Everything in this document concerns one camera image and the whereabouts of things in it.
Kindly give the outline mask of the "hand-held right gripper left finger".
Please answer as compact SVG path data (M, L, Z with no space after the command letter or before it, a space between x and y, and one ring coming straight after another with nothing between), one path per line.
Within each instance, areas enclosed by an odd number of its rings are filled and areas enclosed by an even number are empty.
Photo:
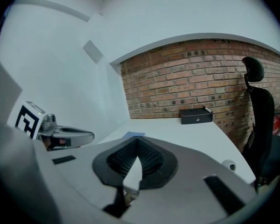
M126 211L138 197L137 142L113 140L94 146L49 151L69 184L103 211Z

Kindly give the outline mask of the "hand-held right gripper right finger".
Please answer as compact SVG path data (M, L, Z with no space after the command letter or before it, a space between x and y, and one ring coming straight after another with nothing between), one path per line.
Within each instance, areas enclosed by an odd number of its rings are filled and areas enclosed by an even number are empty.
M138 218L226 218L256 196L253 187L199 151L140 137L138 156Z

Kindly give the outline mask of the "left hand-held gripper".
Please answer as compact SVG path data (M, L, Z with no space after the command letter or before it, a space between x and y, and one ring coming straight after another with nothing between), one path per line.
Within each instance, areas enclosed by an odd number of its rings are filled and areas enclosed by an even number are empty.
M56 116L47 113L31 101L22 101L17 112L15 127L22 130L28 137L43 142L47 150L62 150L81 147L94 140L94 134L79 128L58 126Z

